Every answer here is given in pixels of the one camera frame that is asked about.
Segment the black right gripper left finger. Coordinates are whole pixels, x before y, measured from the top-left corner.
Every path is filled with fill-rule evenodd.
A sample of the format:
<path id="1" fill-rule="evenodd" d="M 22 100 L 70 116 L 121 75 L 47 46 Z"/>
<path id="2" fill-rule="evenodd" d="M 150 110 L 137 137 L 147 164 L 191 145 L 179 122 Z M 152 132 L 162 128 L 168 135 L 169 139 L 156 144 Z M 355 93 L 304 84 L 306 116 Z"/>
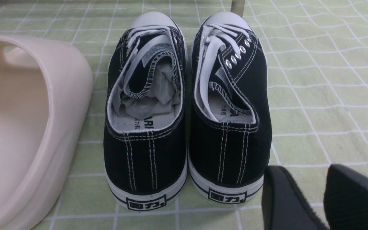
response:
<path id="1" fill-rule="evenodd" d="M 292 175 L 282 166 L 264 172 L 262 213 L 265 230 L 327 230 L 305 199 Z"/>

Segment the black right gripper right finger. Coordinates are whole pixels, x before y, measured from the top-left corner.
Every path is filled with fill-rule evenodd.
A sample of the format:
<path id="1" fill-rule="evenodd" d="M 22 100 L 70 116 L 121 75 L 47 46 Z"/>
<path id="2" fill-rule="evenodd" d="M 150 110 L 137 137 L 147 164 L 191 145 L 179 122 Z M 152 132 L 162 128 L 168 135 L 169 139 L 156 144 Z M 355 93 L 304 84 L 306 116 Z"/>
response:
<path id="1" fill-rule="evenodd" d="M 323 207 L 331 230 L 368 230 L 368 177 L 347 166 L 332 164 Z"/>

